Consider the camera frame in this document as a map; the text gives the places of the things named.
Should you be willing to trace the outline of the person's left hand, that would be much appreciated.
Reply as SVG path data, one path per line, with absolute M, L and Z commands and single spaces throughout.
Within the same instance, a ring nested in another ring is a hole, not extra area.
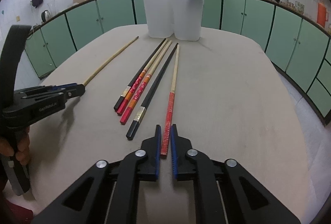
M 30 161 L 30 127 L 27 127 L 23 131 L 21 140 L 17 143 L 17 149 L 13 149 L 7 140 L 2 139 L 0 141 L 0 154 L 6 157 L 15 156 L 21 165 L 26 166 Z

